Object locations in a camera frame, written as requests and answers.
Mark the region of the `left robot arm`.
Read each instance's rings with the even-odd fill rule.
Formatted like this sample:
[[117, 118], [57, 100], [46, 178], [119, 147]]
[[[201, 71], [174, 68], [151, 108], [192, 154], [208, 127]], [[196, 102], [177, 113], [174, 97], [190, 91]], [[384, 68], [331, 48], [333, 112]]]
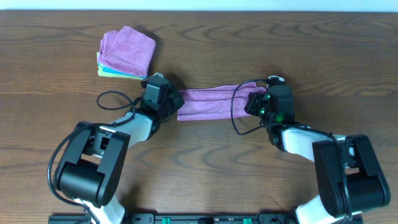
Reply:
[[155, 73], [141, 82], [143, 92], [111, 123], [81, 121], [57, 146], [47, 167], [47, 182], [59, 200], [82, 207], [86, 223], [129, 223], [115, 193], [127, 150], [150, 139], [183, 104], [171, 81]]

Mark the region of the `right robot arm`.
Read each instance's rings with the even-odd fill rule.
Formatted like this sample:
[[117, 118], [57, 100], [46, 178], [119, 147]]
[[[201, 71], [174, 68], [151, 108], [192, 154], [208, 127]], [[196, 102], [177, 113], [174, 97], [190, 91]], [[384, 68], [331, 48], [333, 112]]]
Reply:
[[353, 223], [389, 204], [391, 192], [366, 135], [335, 135], [296, 122], [292, 90], [285, 85], [250, 93], [244, 110], [261, 119], [272, 145], [315, 164], [318, 195], [298, 206], [290, 221]]

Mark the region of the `purple microfiber cloth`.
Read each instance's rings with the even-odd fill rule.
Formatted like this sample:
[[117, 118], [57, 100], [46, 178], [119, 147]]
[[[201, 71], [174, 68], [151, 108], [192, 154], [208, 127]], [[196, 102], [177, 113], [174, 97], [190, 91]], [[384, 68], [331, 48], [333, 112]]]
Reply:
[[203, 121], [246, 117], [244, 107], [250, 93], [265, 93], [266, 89], [254, 82], [224, 85], [207, 89], [181, 90], [184, 105], [178, 110], [178, 121]]

